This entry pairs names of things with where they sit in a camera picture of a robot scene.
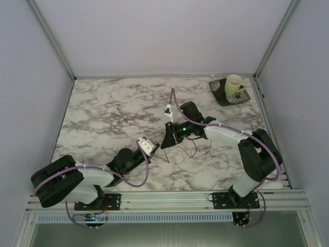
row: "white marble pattern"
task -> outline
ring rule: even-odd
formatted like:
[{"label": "white marble pattern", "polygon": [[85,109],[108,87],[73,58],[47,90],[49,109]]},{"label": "white marble pattern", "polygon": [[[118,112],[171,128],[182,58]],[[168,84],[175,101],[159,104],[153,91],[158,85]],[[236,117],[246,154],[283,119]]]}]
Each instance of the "white marble pattern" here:
[{"label": "white marble pattern", "polygon": [[[204,117],[212,116],[241,130],[263,128],[259,109],[249,85],[251,100],[242,104],[221,107],[212,95],[208,82],[221,78],[146,78],[79,80],[74,86],[53,161],[70,154],[76,161],[104,165],[121,148],[136,149],[136,139],[142,136],[161,144],[165,123],[163,115],[171,87],[176,90],[179,104],[193,101]],[[210,141],[195,141],[198,152],[205,153]],[[184,140],[180,146],[190,154],[194,145]],[[228,189],[242,174],[239,152],[220,142],[212,142],[207,155],[199,159],[186,158],[179,148],[164,150],[170,163],[152,158],[148,182],[133,188],[122,182],[115,191],[149,190],[219,190]],[[164,155],[158,150],[156,155]],[[145,165],[136,168],[127,178],[140,184],[145,177]],[[280,189],[282,184],[266,182],[263,188]]]}]

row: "coffee cup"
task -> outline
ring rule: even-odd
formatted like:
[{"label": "coffee cup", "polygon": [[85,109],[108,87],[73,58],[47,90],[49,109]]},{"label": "coffee cup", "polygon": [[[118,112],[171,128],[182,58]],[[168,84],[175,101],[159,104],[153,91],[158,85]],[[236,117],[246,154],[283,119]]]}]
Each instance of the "coffee cup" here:
[{"label": "coffee cup", "polygon": [[247,87],[246,83],[242,83],[242,78],[238,75],[229,75],[226,78],[225,83],[225,94],[230,96],[234,95],[238,92],[241,92],[242,90],[245,90]]}]

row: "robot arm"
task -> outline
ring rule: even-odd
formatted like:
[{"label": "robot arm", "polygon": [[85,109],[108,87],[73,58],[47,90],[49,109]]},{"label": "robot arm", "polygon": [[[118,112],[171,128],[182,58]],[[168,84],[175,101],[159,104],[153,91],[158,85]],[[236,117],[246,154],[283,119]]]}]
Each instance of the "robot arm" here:
[{"label": "robot arm", "polygon": [[[263,149],[253,139],[238,134],[232,130],[221,128],[221,122],[213,117],[203,118],[193,102],[187,102],[180,107],[181,111],[191,120],[204,124],[216,124],[216,126],[199,126],[189,121],[180,124],[169,122],[166,124],[166,135],[161,145],[161,149],[174,146],[183,141],[184,137],[191,134],[205,139],[217,140],[227,146],[239,150],[244,174],[230,187],[229,198],[234,206],[244,203],[244,199],[253,189],[258,186],[271,172],[276,169],[273,159],[266,150]],[[254,132],[247,132],[263,142],[275,156],[279,164],[282,157],[267,132],[258,129]]]},{"label": "robot arm", "polygon": [[[150,158],[160,145],[146,138],[139,138],[138,143],[150,163]],[[110,163],[100,168],[109,168],[124,177],[144,161],[141,150],[132,151],[124,148]],[[103,172],[102,169],[77,169],[77,167],[84,166],[84,164],[76,162],[71,155],[66,155],[37,171],[31,177],[34,188],[37,188],[41,182],[50,176],[71,168],[69,172],[50,180],[39,189],[37,195],[42,207],[51,207],[61,201],[82,202],[90,205],[94,210],[103,207],[105,195],[101,187],[115,186],[122,182],[122,179],[108,172]]]}]

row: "flower pattern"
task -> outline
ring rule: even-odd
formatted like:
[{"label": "flower pattern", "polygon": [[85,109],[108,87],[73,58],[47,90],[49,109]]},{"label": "flower pattern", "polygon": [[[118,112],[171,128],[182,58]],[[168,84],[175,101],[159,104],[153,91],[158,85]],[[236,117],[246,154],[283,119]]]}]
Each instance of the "flower pattern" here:
[{"label": "flower pattern", "polygon": [[226,95],[226,99],[231,104],[238,104],[249,100],[249,95],[246,92],[246,90],[242,90],[241,92],[238,92],[230,96]]},{"label": "flower pattern", "polygon": [[221,82],[219,80],[217,81],[212,81],[209,83],[210,89],[215,92],[216,90],[218,90],[221,86]]}]

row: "enclosure wall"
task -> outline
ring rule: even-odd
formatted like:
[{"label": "enclosure wall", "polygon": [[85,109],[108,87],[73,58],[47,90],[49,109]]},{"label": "enclosure wall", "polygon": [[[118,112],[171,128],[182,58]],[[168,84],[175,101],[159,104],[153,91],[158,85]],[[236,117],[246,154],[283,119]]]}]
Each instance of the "enclosure wall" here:
[{"label": "enclosure wall", "polygon": [[1,246],[13,246],[31,175],[50,161],[72,82],[27,2],[0,3]]},{"label": "enclosure wall", "polygon": [[254,73],[290,0],[35,0],[77,77]]},{"label": "enclosure wall", "polygon": [[297,188],[306,191],[329,245],[329,2],[304,0],[264,73],[264,91],[282,152]]}]

